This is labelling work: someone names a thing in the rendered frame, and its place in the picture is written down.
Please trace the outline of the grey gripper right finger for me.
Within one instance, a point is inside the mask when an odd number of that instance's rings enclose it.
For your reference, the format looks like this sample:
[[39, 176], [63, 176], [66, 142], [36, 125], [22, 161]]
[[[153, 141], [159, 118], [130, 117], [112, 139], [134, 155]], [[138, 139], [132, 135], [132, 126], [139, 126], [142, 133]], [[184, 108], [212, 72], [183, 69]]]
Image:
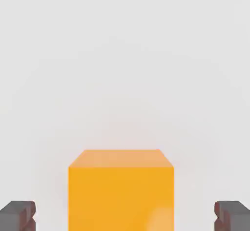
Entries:
[[250, 210], [239, 201], [217, 201], [214, 231], [250, 231]]

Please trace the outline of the small orange cube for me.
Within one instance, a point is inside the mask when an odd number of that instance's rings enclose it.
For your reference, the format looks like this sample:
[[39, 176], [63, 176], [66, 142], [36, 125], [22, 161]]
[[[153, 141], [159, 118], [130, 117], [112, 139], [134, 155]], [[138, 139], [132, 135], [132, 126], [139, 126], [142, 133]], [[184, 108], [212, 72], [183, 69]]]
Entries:
[[68, 169], [68, 231], [174, 231], [174, 168], [158, 149], [85, 150]]

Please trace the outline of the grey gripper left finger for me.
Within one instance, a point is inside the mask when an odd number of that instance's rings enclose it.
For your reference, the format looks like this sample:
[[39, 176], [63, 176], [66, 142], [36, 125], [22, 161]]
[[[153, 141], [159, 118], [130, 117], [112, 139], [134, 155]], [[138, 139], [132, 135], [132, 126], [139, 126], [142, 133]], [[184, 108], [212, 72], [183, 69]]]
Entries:
[[36, 231], [34, 201], [11, 201], [0, 210], [0, 231]]

